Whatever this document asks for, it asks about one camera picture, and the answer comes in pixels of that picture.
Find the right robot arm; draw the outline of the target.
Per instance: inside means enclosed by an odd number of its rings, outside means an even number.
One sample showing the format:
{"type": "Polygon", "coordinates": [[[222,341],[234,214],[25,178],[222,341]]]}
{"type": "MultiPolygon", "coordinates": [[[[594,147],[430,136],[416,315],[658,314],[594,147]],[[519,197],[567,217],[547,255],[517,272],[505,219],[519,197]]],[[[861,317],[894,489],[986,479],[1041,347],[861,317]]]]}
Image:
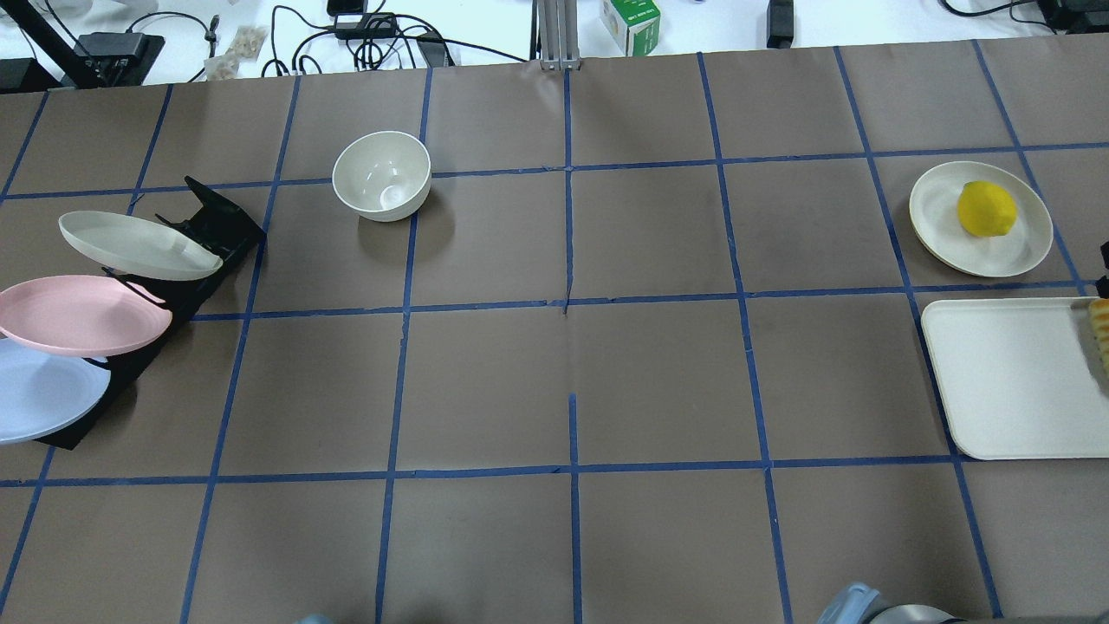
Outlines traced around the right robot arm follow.
{"type": "Polygon", "coordinates": [[[816,623],[958,623],[942,608],[923,604],[892,604],[879,591],[852,583],[832,599],[816,623]]]}

